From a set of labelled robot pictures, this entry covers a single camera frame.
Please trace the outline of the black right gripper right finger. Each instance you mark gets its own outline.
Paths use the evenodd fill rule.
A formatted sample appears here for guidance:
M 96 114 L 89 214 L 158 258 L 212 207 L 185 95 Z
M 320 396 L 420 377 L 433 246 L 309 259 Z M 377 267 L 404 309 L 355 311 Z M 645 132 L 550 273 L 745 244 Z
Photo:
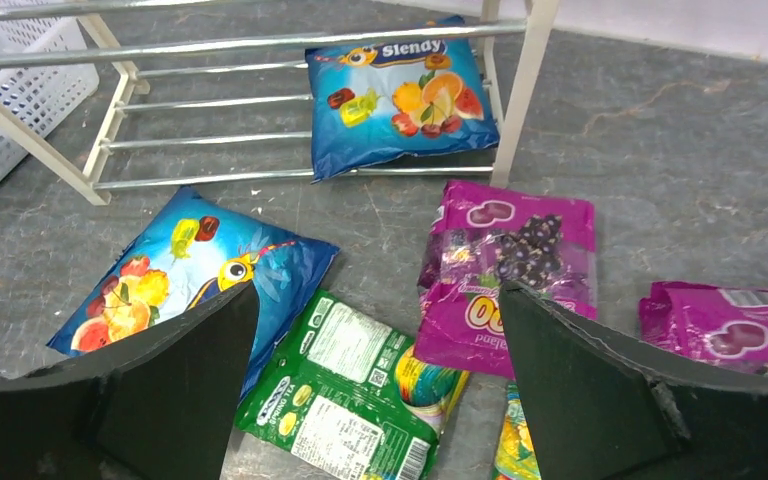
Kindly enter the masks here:
M 768 377 L 694 361 L 502 286 L 546 479 L 768 479 Z

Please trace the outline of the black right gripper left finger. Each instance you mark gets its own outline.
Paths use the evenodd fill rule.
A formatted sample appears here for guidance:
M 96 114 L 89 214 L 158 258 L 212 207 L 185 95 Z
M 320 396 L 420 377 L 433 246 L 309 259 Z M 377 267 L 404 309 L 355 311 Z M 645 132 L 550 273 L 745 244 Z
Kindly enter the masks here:
M 216 479 L 258 321 L 253 286 L 81 357 L 0 377 L 0 479 Z

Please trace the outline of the purple grape candy bag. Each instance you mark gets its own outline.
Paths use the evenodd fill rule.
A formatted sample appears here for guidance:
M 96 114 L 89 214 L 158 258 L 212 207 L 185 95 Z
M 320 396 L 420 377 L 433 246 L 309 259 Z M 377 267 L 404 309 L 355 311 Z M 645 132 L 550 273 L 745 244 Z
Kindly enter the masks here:
M 655 282 L 638 305 L 644 341 L 696 361 L 768 377 L 768 289 Z
M 415 356 L 513 378 L 498 300 L 506 282 L 597 319 L 595 220 L 583 199 L 449 181 L 417 281 Z

